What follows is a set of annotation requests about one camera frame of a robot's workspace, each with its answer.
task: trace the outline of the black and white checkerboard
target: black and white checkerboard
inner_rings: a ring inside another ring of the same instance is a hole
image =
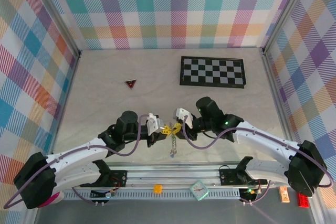
[[[245,84],[242,59],[181,58],[180,85],[243,89]]]

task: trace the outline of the cable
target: cable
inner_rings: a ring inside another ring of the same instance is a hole
[[[111,130],[111,129],[113,129],[115,127],[115,124],[111,124],[107,129],[108,130]]]
[[[203,134],[206,135],[206,136],[209,137],[209,138],[215,139],[215,137],[213,137],[213,136],[209,136],[209,135],[206,134],[205,132],[203,132]]]
[[[79,194],[79,192],[76,191],[76,189],[74,187],[72,187],[72,190],[75,192],[75,194],[78,196],[78,198],[84,200],[85,202],[89,203],[89,204],[92,204],[92,205],[95,205],[96,203],[94,203],[93,201],[89,200],[89,199],[85,199],[83,196],[81,196]]]
[[[138,124],[141,125],[141,119],[144,118],[144,117],[147,117],[148,114],[145,114],[145,115],[141,115],[139,116],[139,119],[138,119]],[[76,152],[80,152],[80,151],[84,151],[84,150],[87,150],[87,149],[90,149],[90,148],[102,148],[102,149],[107,149],[108,151],[118,155],[118,156],[122,156],[122,157],[127,157],[127,156],[130,156],[132,155],[136,148],[138,147],[139,145],[139,141],[140,141],[140,135],[141,135],[141,130],[140,130],[140,127],[138,128],[138,136],[137,136],[137,140],[136,140],[136,144],[133,148],[133,150],[131,150],[129,153],[126,153],[126,154],[122,154],[122,153],[119,153],[119,152],[116,152],[115,150],[111,149],[111,148],[108,148],[107,146],[103,146],[103,145],[90,145],[88,147],[84,146],[84,147],[81,147],[81,148],[77,148],[77,149],[74,149],[72,151],[69,151],[67,153],[64,153],[63,155],[59,156],[58,159],[55,158],[53,161],[51,161],[50,163],[46,164],[45,166],[43,166],[42,168],[40,168],[36,173],[33,174],[33,176],[31,176],[29,178],[29,180],[27,180],[23,185],[22,187],[16,192],[14,193],[14,195],[6,202],[6,204],[4,205],[4,209],[8,209],[12,206],[15,206],[16,204],[20,203],[21,201],[23,201],[23,199],[20,199],[14,203],[11,204],[11,202],[20,194],[22,193],[22,191],[27,187],[27,185],[33,181],[34,178],[36,178],[37,175],[39,175],[43,170],[45,170],[46,168],[48,168],[49,166],[53,165],[54,163],[56,162],[59,162],[59,160],[73,154],[73,153],[76,153]],[[74,189],[72,188],[73,191],[76,193],[76,195],[83,199],[81,196],[79,196],[79,193]]]
[[[259,135],[259,136],[262,136],[262,137],[264,137],[264,138],[266,138],[266,139],[269,139],[269,140],[271,140],[271,141],[273,141],[273,142],[276,142],[277,144],[280,144],[280,145],[283,146],[283,147],[286,147],[286,148],[288,148],[288,149],[290,149],[290,150],[292,150],[292,151],[295,151],[295,152],[299,153],[300,155],[304,156],[304,157],[305,157],[306,159],[308,159],[309,161],[311,161],[313,164],[315,164],[319,169],[321,169],[321,170],[327,175],[327,177],[328,177],[329,180],[330,180],[330,184],[328,184],[328,185],[319,185],[319,187],[327,188],[327,187],[331,187],[331,186],[333,186],[333,184],[334,184],[334,180],[333,180],[331,174],[330,174],[330,173],[329,173],[329,172],[328,172],[328,171],[327,171],[321,164],[319,164],[315,159],[313,159],[312,157],[310,157],[309,155],[307,155],[307,154],[304,153],[303,151],[298,150],[298,149],[295,149],[294,147],[292,147],[292,146],[290,146],[290,145],[287,145],[287,144],[283,143],[282,141],[279,141],[279,140],[275,139],[274,137],[268,136],[268,135],[266,135],[266,134],[264,134],[264,133],[262,133],[262,132],[258,132],[258,131],[251,130],[251,129],[248,129],[248,128],[234,127],[234,128],[226,129],[226,130],[220,132],[220,133],[216,136],[216,138],[215,138],[211,143],[209,143],[208,145],[206,145],[206,146],[204,146],[204,147],[199,147],[199,146],[193,144],[192,141],[189,139],[189,137],[188,137],[187,134],[186,134],[186,130],[185,130],[185,121],[187,120],[187,117],[188,117],[187,115],[184,117],[183,124],[182,124],[183,135],[184,135],[185,139],[188,141],[188,143],[189,143],[192,147],[194,147],[194,148],[196,148],[196,149],[198,149],[198,150],[205,150],[205,149],[208,149],[209,147],[213,146],[213,145],[216,143],[216,141],[217,141],[221,136],[223,136],[224,134],[226,134],[226,133],[228,133],[228,132],[230,132],[230,131],[247,131],[247,132],[251,132],[251,133],[257,134],[257,135]]]
[[[126,142],[125,144],[133,143],[134,141],[135,140],[131,140],[131,141]]]
[[[113,180],[115,190],[118,190],[121,187],[120,180],[118,180],[116,177],[112,177],[111,180]],[[118,188],[115,185],[115,180],[118,181]]]
[[[228,165],[222,165],[218,170],[220,170],[223,166],[226,166],[227,168],[231,169]]]
[[[258,201],[262,200],[262,198],[265,197],[266,193],[267,193],[268,190],[269,190],[269,186],[270,186],[270,185],[271,185],[271,181],[269,180],[269,181],[268,181],[268,185],[267,185],[267,187],[266,187],[266,190],[264,191],[263,195],[260,196],[260,198],[257,198],[257,199],[255,199],[255,200],[253,200],[253,201],[249,201],[249,200],[246,200],[246,199],[243,199],[243,198],[240,198],[240,199],[241,199],[242,201],[245,201],[245,202],[248,202],[248,203],[255,203],[255,202],[258,202]]]
[[[247,184],[249,184],[249,183],[251,183],[251,182],[254,183],[254,180],[250,180],[250,181],[248,181]]]
[[[106,194],[106,193],[109,193],[109,192],[110,192],[110,191],[105,191],[105,192],[101,193],[101,192],[99,192],[99,191],[91,190],[91,193],[94,193],[94,194],[96,194],[96,195],[98,195],[98,196],[101,196],[101,197],[105,197],[105,194]]]

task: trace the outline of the metal chain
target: metal chain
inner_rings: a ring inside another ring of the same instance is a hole
[[[169,123],[169,127],[173,130],[173,124],[172,123]],[[176,144],[175,135],[172,133],[171,136],[172,136],[172,149],[170,150],[170,157],[173,158],[174,155],[177,153],[177,150],[176,150],[177,144]]]

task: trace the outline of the triangle block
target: triangle block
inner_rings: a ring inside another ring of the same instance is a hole
[[[130,80],[130,81],[126,81],[125,83],[130,89],[133,89],[135,82],[136,80]]]

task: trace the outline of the clock face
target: clock face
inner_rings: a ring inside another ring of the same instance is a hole
[[[205,196],[208,195],[209,190],[206,188],[206,186],[201,182],[198,181],[196,182],[191,188],[190,191],[194,194],[194,196],[198,199],[201,200]]]

